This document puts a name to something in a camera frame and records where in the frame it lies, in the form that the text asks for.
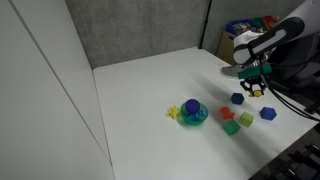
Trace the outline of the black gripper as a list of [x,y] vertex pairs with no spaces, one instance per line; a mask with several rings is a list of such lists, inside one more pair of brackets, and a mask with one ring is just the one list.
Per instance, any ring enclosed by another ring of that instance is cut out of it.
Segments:
[[251,95],[253,95],[252,87],[254,85],[258,85],[260,87],[260,91],[262,94],[264,94],[264,91],[267,88],[261,76],[247,78],[245,81],[241,81],[240,85],[245,91],[248,91]]

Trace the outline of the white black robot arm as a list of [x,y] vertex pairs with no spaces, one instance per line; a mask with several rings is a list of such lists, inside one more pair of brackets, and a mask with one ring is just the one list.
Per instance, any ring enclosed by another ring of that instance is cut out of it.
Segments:
[[266,33],[248,30],[238,35],[233,41],[233,57],[236,63],[250,66],[278,46],[314,34],[319,30],[320,0],[305,0]]

